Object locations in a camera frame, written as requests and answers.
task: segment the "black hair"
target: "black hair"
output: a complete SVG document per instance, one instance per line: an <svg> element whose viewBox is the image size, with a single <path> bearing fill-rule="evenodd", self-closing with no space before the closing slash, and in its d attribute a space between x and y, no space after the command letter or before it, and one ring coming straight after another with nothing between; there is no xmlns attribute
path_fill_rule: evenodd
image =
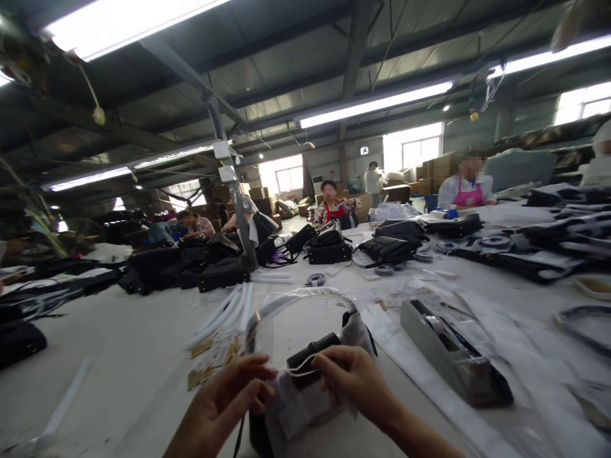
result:
<svg viewBox="0 0 611 458"><path fill-rule="evenodd" d="M197 218L199 215L189 210L182 210L177 213L176 219L180 221L181 219L188 218L189 216L195 216Z"/></svg>
<svg viewBox="0 0 611 458"><path fill-rule="evenodd" d="M330 184L331 186L333 186L333 189L335 191L337 191L337 183L333 180L324 180L321 184L320 184L320 188L323 190L325 189L325 186Z"/></svg>

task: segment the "window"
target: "window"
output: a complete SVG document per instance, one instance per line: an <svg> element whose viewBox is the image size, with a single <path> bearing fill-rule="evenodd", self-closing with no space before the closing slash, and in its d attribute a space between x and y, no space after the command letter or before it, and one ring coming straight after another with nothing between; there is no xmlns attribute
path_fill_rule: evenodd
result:
<svg viewBox="0 0 611 458"><path fill-rule="evenodd" d="M611 81L565 92L558 98L554 125L611 111Z"/></svg>
<svg viewBox="0 0 611 458"><path fill-rule="evenodd" d="M191 199L191 205L205 205L206 198L203 195L196 196L197 198L195 200L193 199L193 195L199 189L199 186L199 180L194 179L168 186L165 190L177 196ZM172 206L177 211L184 210L188 207L188 204L184 200L178 200L171 196L167 196L167 198L172 202Z"/></svg>
<svg viewBox="0 0 611 458"><path fill-rule="evenodd" d="M261 185L270 194L289 192L304 187L304 161L302 155L291 156L259 164Z"/></svg>
<svg viewBox="0 0 611 458"><path fill-rule="evenodd" d="M115 208L113 208L114 211L119 211L119 210L125 210L125 205L123 204L123 199L120 197L117 197L115 199Z"/></svg>
<svg viewBox="0 0 611 458"><path fill-rule="evenodd" d="M384 135L384 169L417 167L441 154L442 122Z"/></svg>

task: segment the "red apron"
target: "red apron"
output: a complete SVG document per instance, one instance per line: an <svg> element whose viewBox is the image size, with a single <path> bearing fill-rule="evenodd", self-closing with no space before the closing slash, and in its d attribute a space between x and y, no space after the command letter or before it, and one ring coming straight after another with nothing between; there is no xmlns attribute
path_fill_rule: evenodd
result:
<svg viewBox="0 0 611 458"><path fill-rule="evenodd" d="M336 208L335 211L330 211L329 206L325 202L325 209L327 210L327 220L325 221L325 223L331 221L331 218L339 218L340 216L347 215L346 210L344 208L344 203L340 205L339 209Z"/></svg>

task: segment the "light fixture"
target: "light fixture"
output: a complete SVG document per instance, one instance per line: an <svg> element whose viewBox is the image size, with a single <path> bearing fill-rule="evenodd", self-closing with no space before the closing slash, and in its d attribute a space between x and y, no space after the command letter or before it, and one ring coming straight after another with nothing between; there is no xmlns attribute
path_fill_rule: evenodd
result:
<svg viewBox="0 0 611 458"><path fill-rule="evenodd" d="M47 25L62 50L89 62L228 0L97 0Z"/></svg>
<svg viewBox="0 0 611 458"><path fill-rule="evenodd" d="M498 76L502 76L503 74L516 73L522 70L540 67L559 60L569 59L570 57L608 48L609 46L611 46L611 35L583 41L582 43L571 45L564 51L557 53L551 53L548 51L541 54L524 57L522 59L511 60L507 63L507 65L505 65L504 69L501 66L493 67L491 69L493 72L488 76L488 79L496 78Z"/></svg>
<svg viewBox="0 0 611 458"><path fill-rule="evenodd" d="M310 118L298 120L298 122L301 124L301 128L308 128L332 121L338 121L341 119L350 118L352 116L363 115L371 111L390 108L393 106L426 99L427 97L444 94L452 89L453 85L454 83L452 81L447 81L434 86L415 89L402 94L391 95L390 97L385 97L383 99L365 102L347 108L336 109L329 111L328 113L317 114L316 116L312 116Z"/></svg>
<svg viewBox="0 0 611 458"><path fill-rule="evenodd" d="M102 173L95 175L87 175L66 181L64 183L52 183L43 185L43 189L52 191L64 191L66 189L75 188L77 186L83 186L84 184L95 183L96 181L102 181L109 178L115 178L122 175L129 175L131 170L128 167L119 167L118 169L107 170Z"/></svg>

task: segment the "left hand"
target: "left hand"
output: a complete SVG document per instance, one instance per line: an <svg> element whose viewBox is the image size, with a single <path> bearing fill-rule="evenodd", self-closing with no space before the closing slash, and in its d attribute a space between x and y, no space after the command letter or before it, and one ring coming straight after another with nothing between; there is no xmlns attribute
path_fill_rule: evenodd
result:
<svg viewBox="0 0 611 458"><path fill-rule="evenodd" d="M277 377L264 364L269 356L254 354L228 365L195 395L164 458L215 457L248 410L261 415L274 391L265 383Z"/></svg>

